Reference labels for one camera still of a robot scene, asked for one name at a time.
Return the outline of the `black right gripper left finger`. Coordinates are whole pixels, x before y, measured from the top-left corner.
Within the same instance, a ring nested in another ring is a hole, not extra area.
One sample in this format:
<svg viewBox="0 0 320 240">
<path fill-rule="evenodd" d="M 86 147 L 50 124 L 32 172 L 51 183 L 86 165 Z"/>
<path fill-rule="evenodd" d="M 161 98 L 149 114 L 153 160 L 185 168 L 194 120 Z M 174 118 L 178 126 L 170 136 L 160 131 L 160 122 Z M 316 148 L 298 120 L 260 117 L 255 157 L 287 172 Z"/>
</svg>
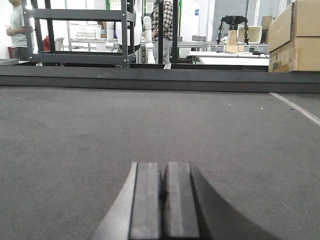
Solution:
<svg viewBox="0 0 320 240">
<path fill-rule="evenodd" d="M 159 240 L 160 172 L 156 163 L 132 162 L 128 176 L 91 240 Z"/>
</svg>

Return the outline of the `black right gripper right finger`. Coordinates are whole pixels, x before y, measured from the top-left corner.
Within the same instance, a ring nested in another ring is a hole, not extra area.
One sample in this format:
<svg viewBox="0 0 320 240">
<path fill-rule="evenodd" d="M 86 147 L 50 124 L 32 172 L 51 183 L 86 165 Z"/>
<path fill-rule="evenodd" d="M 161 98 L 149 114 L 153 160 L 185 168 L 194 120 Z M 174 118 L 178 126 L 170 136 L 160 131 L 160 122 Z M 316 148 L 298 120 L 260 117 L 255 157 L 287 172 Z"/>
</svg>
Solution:
<svg viewBox="0 0 320 240">
<path fill-rule="evenodd" d="M 165 240 L 276 240 L 228 203 L 188 162 L 169 162 L 162 212 Z"/>
</svg>

